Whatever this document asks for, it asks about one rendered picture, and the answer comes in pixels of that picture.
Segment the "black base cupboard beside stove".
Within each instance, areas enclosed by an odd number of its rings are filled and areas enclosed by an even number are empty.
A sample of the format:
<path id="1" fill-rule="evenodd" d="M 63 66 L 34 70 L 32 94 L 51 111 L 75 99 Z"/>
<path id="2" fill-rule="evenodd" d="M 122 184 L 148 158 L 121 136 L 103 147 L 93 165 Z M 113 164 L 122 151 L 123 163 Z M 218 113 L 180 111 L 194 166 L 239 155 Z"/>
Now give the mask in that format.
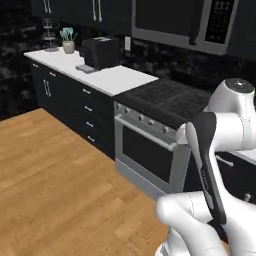
<path id="1" fill-rule="evenodd" d="M 224 185 L 228 192 L 241 200 L 256 205 L 256 165 L 231 153 L 217 152 L 216 155 L 234 163 L 234 167 L 230 167 L 217 160 Z M 194 156 L 190 155 L 184 191 L 193 192 L 201 190 L 202 185 L 197 165 Z"/>

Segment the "black wall cupboards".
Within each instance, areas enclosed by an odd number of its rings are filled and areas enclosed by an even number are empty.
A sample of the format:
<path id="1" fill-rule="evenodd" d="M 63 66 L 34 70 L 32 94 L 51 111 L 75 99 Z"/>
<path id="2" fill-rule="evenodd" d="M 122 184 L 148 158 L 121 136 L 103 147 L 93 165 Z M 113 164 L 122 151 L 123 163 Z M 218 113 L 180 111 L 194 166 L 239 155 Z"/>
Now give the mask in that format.
<path id="1" fill-rule="evenodd" d="M 32 14 L 131 35 L 132 0 L 30 0 Z"/>

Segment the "black coffee machine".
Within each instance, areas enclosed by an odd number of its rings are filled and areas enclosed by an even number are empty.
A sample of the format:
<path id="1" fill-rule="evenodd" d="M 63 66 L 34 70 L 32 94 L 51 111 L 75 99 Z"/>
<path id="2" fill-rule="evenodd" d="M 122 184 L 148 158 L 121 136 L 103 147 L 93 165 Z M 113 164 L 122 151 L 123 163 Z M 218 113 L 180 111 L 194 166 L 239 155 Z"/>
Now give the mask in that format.
<path id="1" fill-rule="evenodd" d="M 85 39 L 79 51 L 86 65 L 102 70 L 120 64 L 120 40 L 115 37 Z"/>

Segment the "potted plant in beige pot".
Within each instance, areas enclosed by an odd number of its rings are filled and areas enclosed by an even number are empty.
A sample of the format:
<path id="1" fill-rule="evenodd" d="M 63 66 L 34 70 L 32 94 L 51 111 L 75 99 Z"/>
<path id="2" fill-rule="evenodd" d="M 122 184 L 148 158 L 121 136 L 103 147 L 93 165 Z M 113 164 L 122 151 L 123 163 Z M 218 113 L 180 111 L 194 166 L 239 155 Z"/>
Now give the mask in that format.
<path id="1" fill-rule="evenodd" d="M 77 33 L 74 32 L 72 27 L 64 27 L 59 31 L 62 38 L 62 47 L 66 54 L 73 54 L 75 51 L 75 39 Z"/>

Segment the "steel microwave oven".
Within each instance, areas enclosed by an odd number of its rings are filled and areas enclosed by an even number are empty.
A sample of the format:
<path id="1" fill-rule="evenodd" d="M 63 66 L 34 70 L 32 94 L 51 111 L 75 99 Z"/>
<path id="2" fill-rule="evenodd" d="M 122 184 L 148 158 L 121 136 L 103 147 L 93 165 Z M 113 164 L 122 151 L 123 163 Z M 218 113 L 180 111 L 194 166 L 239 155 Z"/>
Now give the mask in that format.
<path id="1" fill-rule="evenodd" d="M 240 0 L 132 0 L 137 39 L 224 55 Z"/>

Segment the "black base cupboards with drawers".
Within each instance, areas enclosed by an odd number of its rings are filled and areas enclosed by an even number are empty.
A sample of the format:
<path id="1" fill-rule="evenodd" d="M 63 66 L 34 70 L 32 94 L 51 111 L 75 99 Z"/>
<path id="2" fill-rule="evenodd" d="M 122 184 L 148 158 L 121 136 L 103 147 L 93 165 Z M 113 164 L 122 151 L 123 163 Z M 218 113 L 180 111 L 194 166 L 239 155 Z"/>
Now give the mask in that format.
<path id="1" fill-rule="evenodd" d="M 113 99 L 37 61 L 29 61 L 38 105 L 115 158 Z"/>

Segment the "black glass oven door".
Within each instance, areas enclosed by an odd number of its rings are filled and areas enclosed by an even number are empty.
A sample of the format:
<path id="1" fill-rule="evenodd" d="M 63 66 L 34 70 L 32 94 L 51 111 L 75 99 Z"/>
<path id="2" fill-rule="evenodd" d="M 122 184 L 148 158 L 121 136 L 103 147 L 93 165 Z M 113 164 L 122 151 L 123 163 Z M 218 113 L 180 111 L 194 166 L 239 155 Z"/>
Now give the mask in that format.
<path id="1" fill-rule="evenodd" d="M 153 127 L 145 121 L 140 122 L 124 114 L 117 115 L 168 144 L 176 142 L 175 131 L 171 128 L 164 134 L 162 124 Z M 154 200 L 183 191 L 189 158 L 187 145 L 178 145 L 170 152 L 115 120 L 116 169 Z"/>

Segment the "grey drip tray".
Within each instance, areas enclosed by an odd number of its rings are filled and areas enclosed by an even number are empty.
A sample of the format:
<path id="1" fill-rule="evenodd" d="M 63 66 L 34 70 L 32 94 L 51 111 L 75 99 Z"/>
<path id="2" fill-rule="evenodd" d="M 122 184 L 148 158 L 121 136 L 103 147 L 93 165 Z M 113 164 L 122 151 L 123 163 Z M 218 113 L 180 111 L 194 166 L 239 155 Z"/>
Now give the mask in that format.
<path id="1" fill-rule="evenodd" d="M 94 73 L 95 69 L 93 67 L 90 67 L 88 65 L 78 65 L 76 66 L 76 69 L 79 71 L 83 71 L 86 74 Z"/>

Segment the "black wall cupboard beside microwave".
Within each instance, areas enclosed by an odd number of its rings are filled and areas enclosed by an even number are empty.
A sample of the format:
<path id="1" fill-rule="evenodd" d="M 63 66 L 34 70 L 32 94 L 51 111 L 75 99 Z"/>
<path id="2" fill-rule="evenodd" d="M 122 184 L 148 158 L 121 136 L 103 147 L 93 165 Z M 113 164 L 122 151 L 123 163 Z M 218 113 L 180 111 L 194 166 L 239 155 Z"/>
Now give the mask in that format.
<path id="1" fill-rule="evenodd" d="M 227 54 L 256 61 L 256 0 L 239 0 Z"/>

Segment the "black and steel stove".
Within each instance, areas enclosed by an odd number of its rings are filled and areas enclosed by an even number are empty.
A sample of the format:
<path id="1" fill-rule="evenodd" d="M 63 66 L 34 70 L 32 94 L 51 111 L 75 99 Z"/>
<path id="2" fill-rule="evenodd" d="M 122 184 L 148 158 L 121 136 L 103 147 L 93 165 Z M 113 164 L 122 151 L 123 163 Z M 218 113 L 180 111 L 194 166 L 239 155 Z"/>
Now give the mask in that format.
<path id="1" fill-rule="evenodd" d="M 143 115 L 142 121 L 148 123 L 150 119 L 154 120 L 153 127 L 162 124 L 176 133 L 182 124 L 191 121 L 197 113 L 204 110 L 210 97 L 211 94 L 207 91 L 176 81 L 158 79 L 116 95 L 114 117 L 124 114 L 138 120 L 139 115 Z M 116 110 L 117 104 L 121 105 L 119 110 Z M 126 108 L 130 109 L 129 114 L 125 114 Z"/>

